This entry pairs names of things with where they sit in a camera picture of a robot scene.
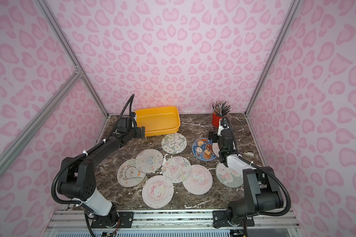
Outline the blue cartoon coaster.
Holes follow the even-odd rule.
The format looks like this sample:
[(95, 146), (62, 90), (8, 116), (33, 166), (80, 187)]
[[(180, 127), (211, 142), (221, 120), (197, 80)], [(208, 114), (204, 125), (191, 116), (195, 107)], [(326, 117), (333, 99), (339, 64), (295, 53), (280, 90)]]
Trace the blue cartoon coaster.
[(204, 162), (210, 162), (217, 158), (213, 151), (213, 142), (208, 138), (199, 138), (193, 143), (194, 156)]

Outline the pink unicorn cloud coaster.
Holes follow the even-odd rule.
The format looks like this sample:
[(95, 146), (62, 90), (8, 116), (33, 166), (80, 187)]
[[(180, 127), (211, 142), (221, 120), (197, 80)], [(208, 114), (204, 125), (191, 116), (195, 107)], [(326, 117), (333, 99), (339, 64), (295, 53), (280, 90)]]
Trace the pink unicorn cloud coaster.
[(184, 187), (188, 192), (194, 195), (203, 195), (207, 193), (213, 184), (213, 178), (210, 171), (201, 165), (192, 165), (190, 176), (183, 181)]

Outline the green floral coaster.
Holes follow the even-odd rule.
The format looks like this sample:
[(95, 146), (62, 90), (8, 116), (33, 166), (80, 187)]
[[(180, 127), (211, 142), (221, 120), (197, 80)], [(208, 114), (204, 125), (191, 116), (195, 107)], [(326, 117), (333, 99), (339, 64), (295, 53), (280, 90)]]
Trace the green floral coaster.
[(187, 139), (180, 133), (167, 134), (162, 139), (161, 146), (168, 154), (179, 154), (187, 147)]

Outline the pink floral doodle coaster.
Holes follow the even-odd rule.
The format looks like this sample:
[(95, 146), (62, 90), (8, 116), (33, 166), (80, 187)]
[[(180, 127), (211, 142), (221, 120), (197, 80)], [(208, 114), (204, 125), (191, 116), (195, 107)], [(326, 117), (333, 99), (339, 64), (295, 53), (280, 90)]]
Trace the pink floral doodle coaster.
[(162, 174), (173, 184), (181, 183), (191, 174), (191, 163), (184, 157), (172, 157), (162, 166)]

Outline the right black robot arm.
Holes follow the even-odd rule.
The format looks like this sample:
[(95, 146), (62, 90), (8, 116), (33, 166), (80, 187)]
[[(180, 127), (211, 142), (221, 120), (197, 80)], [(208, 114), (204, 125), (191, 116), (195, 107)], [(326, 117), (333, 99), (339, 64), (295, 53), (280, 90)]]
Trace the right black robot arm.
[(271, 167), (256, 165), (241, 155), (228, 117), (220, 119), (218, 132), (210, 132), (209, 138), (218, 144), (220, 163), (243, 178), (244, 196), (229, 202), (225, 210), (228, 224), (242, 224), (245, 229), (254, 216), (280, 217), (289, 212), (288, 190)]

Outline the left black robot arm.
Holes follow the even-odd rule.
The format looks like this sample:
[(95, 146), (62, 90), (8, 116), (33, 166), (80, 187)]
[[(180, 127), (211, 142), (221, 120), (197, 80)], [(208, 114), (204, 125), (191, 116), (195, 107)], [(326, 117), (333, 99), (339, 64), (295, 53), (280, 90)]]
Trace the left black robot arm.
[(85, 211), (85, 218), (105, 227), (118, 227), (116, 205), (97, 189), (95, 172), (110, 154), (123, 148), (134, 138), (144, 138), (145, 128), (139, 127), (132, 111), (134, 95), (126, 102), (110, 134), (74, 158), (66, 157), (51, 185), (51, 196), (59, 204), (75, 204)]

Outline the yellow plastic storage box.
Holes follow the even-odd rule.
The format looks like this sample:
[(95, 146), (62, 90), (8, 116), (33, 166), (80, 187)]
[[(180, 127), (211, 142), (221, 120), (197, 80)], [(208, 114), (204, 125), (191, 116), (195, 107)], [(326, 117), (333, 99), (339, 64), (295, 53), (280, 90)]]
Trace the yellow plastic storage box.
[(175, 106), (138, 109), (135, 113), (137, 126), (145, 127), (145, 137), (176, 133), (181, 126)]

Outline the red pen holder cup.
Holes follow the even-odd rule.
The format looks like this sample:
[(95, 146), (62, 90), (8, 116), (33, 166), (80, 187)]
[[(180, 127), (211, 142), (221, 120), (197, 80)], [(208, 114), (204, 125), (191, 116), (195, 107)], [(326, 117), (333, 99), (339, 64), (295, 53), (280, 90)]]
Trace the red pen holder cup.
[(212, 114), (212, 126), (215, 127), (215, 128), (218, 128), (219, 125), (220, 125), (220, 121), (222, 119), (223, 118), (221, 116), (218, 116), (216, 113), (213, 113)]

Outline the bundle of pens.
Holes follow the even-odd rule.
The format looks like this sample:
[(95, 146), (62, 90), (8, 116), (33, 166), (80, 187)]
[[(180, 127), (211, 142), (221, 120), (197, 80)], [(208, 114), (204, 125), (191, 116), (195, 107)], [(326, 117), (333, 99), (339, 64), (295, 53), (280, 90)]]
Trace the bundle of pens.
[(226, 101), (215, 102), (212, 105), (213, 114), (218, 117), (223, 117), (231, 111), (231, 105), (228, 105)]

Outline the grey stapler tool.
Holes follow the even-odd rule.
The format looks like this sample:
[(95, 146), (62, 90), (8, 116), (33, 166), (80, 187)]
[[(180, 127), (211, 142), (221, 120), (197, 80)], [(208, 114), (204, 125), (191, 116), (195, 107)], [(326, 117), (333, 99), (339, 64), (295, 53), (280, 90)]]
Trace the grey stapler tool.
[(246, 156), (246, 157), (254, 157), (254, 153), (252, 151), (244, 151), (243, 152), (243, 156)]

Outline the butterfly doodle coaster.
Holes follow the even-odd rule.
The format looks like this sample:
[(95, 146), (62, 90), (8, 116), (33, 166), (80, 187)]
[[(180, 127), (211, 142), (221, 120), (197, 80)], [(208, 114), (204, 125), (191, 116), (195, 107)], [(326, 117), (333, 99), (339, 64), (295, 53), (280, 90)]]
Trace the butterfly doodle coaster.
[(143, 173), (153, 173), (163, 164), (163, 155), (155, 149), (140, 152), (135, 158), (135, 167)]

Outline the grey-green bunny coaster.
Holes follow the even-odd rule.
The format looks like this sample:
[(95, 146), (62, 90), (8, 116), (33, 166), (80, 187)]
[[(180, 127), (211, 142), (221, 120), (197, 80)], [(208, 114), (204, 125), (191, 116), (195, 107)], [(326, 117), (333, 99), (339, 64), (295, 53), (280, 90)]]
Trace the grey-green bunny coaster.
[(216, 176), (217, 179), (227, 187), (238, 188), (243, 185), (242, 175), (222, 163), (218, 163), (216, 166)]

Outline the white sheep coaster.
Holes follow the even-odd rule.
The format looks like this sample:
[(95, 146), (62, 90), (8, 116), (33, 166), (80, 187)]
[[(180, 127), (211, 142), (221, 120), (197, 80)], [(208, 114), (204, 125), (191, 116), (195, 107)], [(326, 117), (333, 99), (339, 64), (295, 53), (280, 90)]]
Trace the white sheep coaster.
[(141, 183), (145, 173), (135, 167), (135, 159), (124, 162), (117, 171), (118, 183), (123, 187), (134, 187)]

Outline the pink striped unicorn coaster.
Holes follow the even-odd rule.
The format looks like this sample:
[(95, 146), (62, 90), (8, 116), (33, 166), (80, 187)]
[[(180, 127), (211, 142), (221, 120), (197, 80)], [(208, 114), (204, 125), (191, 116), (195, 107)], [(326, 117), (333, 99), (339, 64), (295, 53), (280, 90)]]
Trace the pink striped unicorn coaster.
[(166, 206), (173, 197), (174, 186), (172, 181), (157, 175), (148, 179), (142, 189), (142, 199), (151, 208), (162, 208)]

